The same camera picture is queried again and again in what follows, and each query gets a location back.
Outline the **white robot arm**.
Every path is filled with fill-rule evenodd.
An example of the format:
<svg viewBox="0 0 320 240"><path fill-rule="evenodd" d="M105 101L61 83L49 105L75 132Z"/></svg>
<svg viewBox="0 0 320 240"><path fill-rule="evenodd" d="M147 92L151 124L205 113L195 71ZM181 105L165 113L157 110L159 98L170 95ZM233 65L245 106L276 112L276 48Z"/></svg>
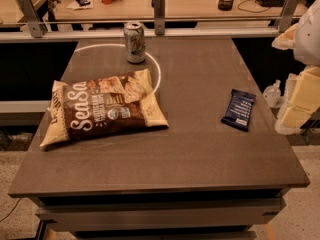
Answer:
<svg viewBox="0 0 320 240"><path fill-rule="evenodd" d="M272 46L292 49L294 58L305 65L286 84L285 101L275 124L279 134L296 134L320 108L320 0L315 0L298 23L275 38Z"/></svg>

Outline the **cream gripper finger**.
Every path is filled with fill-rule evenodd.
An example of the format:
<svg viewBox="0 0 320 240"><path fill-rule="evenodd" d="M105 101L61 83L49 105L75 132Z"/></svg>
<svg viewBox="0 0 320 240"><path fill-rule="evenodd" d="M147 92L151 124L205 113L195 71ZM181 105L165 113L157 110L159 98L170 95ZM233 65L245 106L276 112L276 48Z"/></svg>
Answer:
<svg viewBox="0 0 320 240"><path fill-rule="evenodd" d="M284 102L277 114L275 130L291 135L320 108L320 67L306 66L298 75L290 74L285 85Z"/></svg>
<svg viewBox="0 0 320 240"><path fill-rule="evenodd" d="M294 36L298 24L290 26L284 33L276 37L272 42L272 47L279 50L288 50L294 47Z"/></svg>

